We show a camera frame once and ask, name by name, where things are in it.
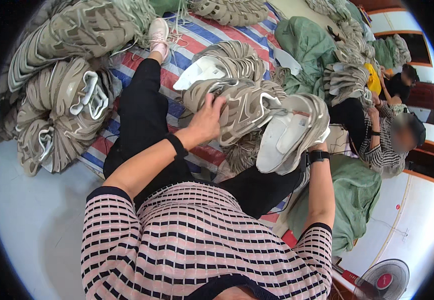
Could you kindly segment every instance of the striped shirt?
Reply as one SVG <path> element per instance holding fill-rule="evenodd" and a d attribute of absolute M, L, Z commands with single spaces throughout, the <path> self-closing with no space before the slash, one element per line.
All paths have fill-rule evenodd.
<path fill-rule="evenodd" d="M 326 299 L 332 232 L 312 224 L 291 249 L 218 187 L 165 187 L 137 213 L 121 189 L 87 198 L 82 283 L 87 299 L 213 299 L 246 286 L 259 299 Z"/>
<path fill-rule="evenodd" d="M 370 164 L 370 168 L 379 173 L 389 173 L 391 175 L 399 175 L 405 169 L 405 158 L 408 152 L 397 153 L 392 148 L 390 137 L 390 128 L 394 120 L 394 112 L 384 101 L 384 105 L 380 109 L 380 144 L 374 148 L 370 148 L 372 135 L 372 120 L 369 114 L 364 111 L 364 122 L 366 127 L 365 139 L 358 151 L 360 157 Z"/>

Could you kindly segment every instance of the person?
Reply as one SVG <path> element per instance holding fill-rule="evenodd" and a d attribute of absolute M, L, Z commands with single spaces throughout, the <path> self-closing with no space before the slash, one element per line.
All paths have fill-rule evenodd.
<path fill-rule="evenodd" d="M 164 20 L 152 22 L 150 55 L 120 98 L 120 142 L 105 161 L 106 180 L 87 197 L 86 298 L 326 299 L 335 215 L 327 145 L 309 149 L 317 157 L 310 165 L 309 215 L 291 249 L 246 211 L 267 212 L 266 194 L 287 196 L 301 172 L 248 169 L 219 185 L 191 177 L 183 157 L 219 135 L 225 98 L 208 94 L 188 127 L 168 134 L 167 100 L 158 93 L 167 34 Z"/>
<path fill-rule="evenodd" d="M 379 173 L 397 176 L 405 169 L 409 151 L 425 141 L 423 123 L 410 113 L 401 113 L 398 121 L 385 100 L 372 92 L 375 107 L 364 111 L 357 98 L 348 98 L 329 108 L 330 123 L 347 130 L 351 150 Z"/>
<path fill-rule="evenodd" d="M 402 71 L 396 74 L 386 72 L 384 67 L 380 67 L 380 83 L 382 91 L 379 98 L 389 104 L 406 104 L 411 93 L 411 87 L 419 81 L 417 70 L 409 64 L 402 66 Z"/>

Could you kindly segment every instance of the black wristband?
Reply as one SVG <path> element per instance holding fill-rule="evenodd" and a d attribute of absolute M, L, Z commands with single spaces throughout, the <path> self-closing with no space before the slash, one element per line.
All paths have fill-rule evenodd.
<path fill-rule="evenodd" d="M 175 135 L 169 132 L 165 135 L 165 138 L 172 144 L 172 146 L 175 149 L 175 152 L 177 152 L 177 155 L 174 156 L 175 160 L 184 159 L 184 157 L 189 155 L 189 152 L 185 150 L 184 146 L 182 145 L 182 142 L 179 140 L 178 137 L 176 137 Z"/>
<path fill-rule="evenodd" d="M 324 159 L 330 159 L 330 154 L 327 151 L 314 150 L 309 153 L 310 164 L 316 161 L 324 161 Z"/>

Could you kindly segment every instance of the pink sneaker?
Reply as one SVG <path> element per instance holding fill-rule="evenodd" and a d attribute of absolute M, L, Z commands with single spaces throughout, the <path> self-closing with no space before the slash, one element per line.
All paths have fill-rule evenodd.
<path fill-rule="evenodd" d="M 150 37 L 150 52 L 158 51 L 162 54 L 164 61 L 169 54 L 169 43 L 167 37 L 169 36 L 169 26 L 162 18 L 156 18 L 149 27 Z"/>

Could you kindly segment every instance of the striped tarpaulin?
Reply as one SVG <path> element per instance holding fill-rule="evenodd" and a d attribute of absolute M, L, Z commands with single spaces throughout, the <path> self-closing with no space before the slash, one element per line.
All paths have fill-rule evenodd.
<path fill-rule="evenodd" d="M 246 27 L 222 26 L 214 20 L 190 14 L 188 21 L 191 22 L 186 23 L 179 29 L 184 34 L 178 41 L 178 45 L 173 46 L 174 51 L 170 63 L 162 66 L 161 69 L 160 93 L 168 99 L 167 123 L 169 131 L 178 130 L 177 121 L 184 111 L 184 106 L 175 101 L 180 96 L 180 92 L 173 90 L 172 87 L 183 71 L 191 65 L 192 57 L 207 46 L 224 40 L 239 40 L 248 43 L 264 61 L 267 70 L 264 79 L 270 79 L 269 71 L 275 69 L 276 62 L 273 50 L 269 45 L 280 48 L 274 36 L 279 18 L 276 16 L 274 9 L 268 3 L 266 5 L 269 8 L 267 20 Z M 166 14 L 164 17 L 170 17 L 170 21 L 175 22 L 175 18 L 172 19 L 172 16 L 174 14 Z M 112 70 L 112 73 L 122 81 L 124 88 L 129 85 L 137 66 L 148 54 L 148 50 L 137 47 L 131 48 L 125 53 L 122 62 Z M 97 173 L 102 173 L 107 153 L 119 135 L 120 117 L 117 114 L 117 107 L 118 99 L 114 104 L 113 115 L 108 126 L 80 157 L 82 162 Z M 202 168 L 206 168 L 210 171 L 213 179 L 219 165 L 225 160 L 225 155 L 220 150 L 219 143 L 211 141 L 208 145 L 198 146 L 190 150 L 186 160 L 194 176 L 198 177 L 202 173 Z M 282 201 L 273 211 L 279 211 L 284 207 L 284 204 L 285 201 Z M 271 227 L 278 217 L 279 215 L 275 213 L 266 215 L 262 219 Z"/>

